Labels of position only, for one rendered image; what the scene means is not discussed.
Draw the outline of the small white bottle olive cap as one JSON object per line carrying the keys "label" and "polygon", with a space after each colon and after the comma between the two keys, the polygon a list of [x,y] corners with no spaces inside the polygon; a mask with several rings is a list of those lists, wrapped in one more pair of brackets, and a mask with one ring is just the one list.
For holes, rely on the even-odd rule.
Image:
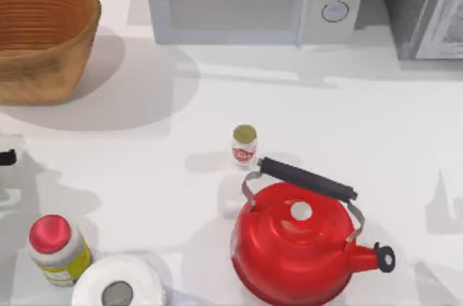
{"label": "small white bottle olive cap", "polygon": [[239,167],[250,168],[258,146],[256,129],[250,124],[237,125],[232,132],[231,146],[235,163]]}

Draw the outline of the red kettle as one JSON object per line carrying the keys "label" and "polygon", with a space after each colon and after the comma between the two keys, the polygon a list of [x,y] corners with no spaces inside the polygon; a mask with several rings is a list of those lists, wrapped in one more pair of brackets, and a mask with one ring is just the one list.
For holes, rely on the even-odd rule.
{"label": "red kettle", "polygon": [[355,273],[395,269],[388,245],[357,244],[365,217],[348,185],[272,158],[242,182],[247,202],[231,236],[241,282],[273,306],[323,306]]}

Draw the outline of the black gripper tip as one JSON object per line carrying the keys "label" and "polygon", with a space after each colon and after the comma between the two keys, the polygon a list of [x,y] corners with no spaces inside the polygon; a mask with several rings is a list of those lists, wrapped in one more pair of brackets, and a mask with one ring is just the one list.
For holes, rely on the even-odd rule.
{"label": "black gripper tip", "polygon": [[0,152],[0,166],[12,166],[17,162],[15,149]]}

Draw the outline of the microwave knob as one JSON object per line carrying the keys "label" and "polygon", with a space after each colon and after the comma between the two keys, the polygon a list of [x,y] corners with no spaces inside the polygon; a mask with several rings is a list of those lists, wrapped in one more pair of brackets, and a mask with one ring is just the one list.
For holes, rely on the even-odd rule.
{"label": "microwave knob", "polygon": [[343,1],[336,1],[332,4],[326,4],[321,9],[321,17],[330,23],[341,22],[349,14],[349,6]]}

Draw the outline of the white paper roll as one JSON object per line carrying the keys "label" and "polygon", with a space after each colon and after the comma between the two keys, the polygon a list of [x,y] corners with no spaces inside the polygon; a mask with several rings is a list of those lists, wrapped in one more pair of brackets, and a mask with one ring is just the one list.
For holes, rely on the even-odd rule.
{"label": "white paper roll", "polygon": [[72,306],[168,306],[161,277],[133,254],[108,255],[79,277]]}

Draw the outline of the brown woven basket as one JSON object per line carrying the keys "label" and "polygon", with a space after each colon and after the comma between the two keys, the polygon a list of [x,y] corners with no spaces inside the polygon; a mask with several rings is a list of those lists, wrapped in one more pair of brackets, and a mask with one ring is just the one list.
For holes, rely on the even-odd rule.
{"label": "brown woven basket", "polygon": [[99,0],[0,0],[0,104],[67,100],[90,58]]}

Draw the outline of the white jar red lid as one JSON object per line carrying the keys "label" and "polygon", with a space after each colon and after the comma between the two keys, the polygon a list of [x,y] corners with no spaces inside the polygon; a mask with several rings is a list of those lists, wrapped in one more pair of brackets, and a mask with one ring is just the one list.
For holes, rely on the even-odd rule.
{"label": "white jar red lid", "polygon": [[31,259],[55,286],[74,286],[93,263],[79,228],[57,214],[41,216],[29,230]]}

